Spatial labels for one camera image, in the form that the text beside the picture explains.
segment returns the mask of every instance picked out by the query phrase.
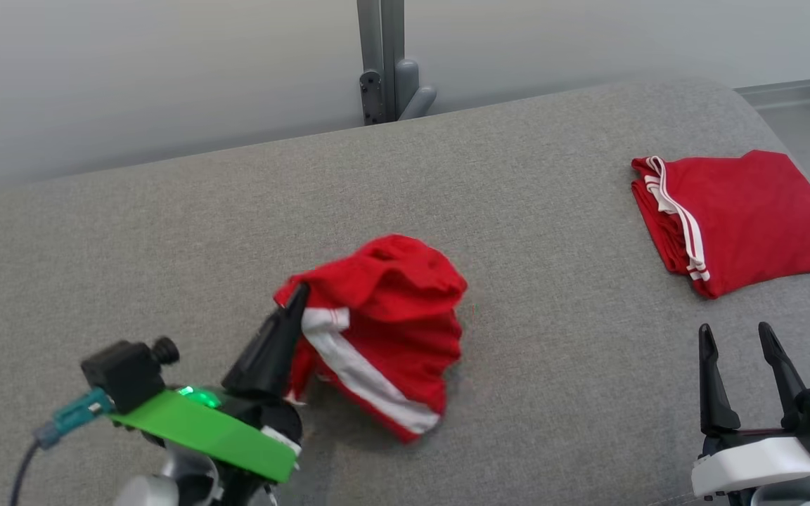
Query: white wall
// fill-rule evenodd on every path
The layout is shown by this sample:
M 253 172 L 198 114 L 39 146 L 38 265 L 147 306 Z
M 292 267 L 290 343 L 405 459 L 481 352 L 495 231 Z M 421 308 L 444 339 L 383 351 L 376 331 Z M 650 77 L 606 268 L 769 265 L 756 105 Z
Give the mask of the white wall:
M 810 0 L 405 0 L 405 33 L 431 112 L 665 70 L 810 79 Z
M 810 78 L 808 0 L 405 0 L 431 112 Z M 0 0 L 0 186 L 362 124 L 354 0 Z
M 0 0 L 0 186 L 362 124 L 354 0 Z

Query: folded red shirt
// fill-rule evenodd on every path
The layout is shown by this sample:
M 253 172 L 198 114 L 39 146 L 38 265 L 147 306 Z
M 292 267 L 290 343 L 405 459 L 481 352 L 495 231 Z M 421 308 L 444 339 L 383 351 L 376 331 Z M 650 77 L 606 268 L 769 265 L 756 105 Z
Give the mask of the folded red shirt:
M 318 375 L 402 441 L 437 425 L 443 372 L 461 356 L 454 307 L 467 282 L 439 251 L 401 235 L 372 240 L 346 259 L 293 276 L 274 295 L 311 288 L 293 356 L 289 397 Z
M 810 272 L 810 183 L 790 157 L 636 158 L 632 189 L 664 265 L 710 299 Z

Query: black cable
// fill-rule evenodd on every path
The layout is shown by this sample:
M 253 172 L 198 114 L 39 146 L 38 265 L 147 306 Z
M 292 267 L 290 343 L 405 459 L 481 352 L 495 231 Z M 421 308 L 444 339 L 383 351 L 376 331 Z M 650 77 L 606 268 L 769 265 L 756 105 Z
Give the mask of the black cable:
M 20 468 L 17 470 L 17 474 L 14 477 L 14 484 L 12 486 L 12 498 L 9 500 L 9 506 L 17 506 L 17 499 L 20 495 L 20 485 L 23 483 L 23 475 L 27 473 L 27 467 L 30 466 L 30 460 L 33 458 L 33 455 L 36 455 L 36 450 L 39 449 L 39 441 L 33 440 L 33 444 L 27 448 L 27 452 L 23 454 L 23 460 L 20 461 Z

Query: gray fabric surface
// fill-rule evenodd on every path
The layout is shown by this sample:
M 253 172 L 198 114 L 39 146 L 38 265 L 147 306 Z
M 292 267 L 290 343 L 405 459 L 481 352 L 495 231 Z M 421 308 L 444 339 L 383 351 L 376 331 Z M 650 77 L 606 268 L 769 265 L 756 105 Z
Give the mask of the gray fabric surface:
M 778 423 L 767 320 L 810 384 L 810 275 L 718 301 L 669 275 L 630 159 L 783 150 L 736 93 L 613 84 L 0 195 L 0 504 L 30 431 L 84 391 L 78 360 L 172 336 L 171 382 L 218 382 L 286 276 L 386 233 L 470 283 L 435 432 L 402 446 L 326 388 L 284 506 L 692 500 L 698 325 L 746 426 Z M 32 464 L 23 504 L 109 504 L 160 452 L 97 422 Z

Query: green led light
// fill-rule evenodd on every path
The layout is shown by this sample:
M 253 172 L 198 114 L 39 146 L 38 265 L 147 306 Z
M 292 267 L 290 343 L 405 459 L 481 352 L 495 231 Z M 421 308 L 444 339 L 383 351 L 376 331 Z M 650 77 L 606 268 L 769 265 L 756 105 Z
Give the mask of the green led light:
M 195 387 L 183 387 L 177 390 L 177 393 L 183 395 L 183 397 L 186 397 L 190 401 L 202 404 L 202 406 L 208 406 L 212 409 L 221 407 L 221 399 L 219 399 L 213 391 Z

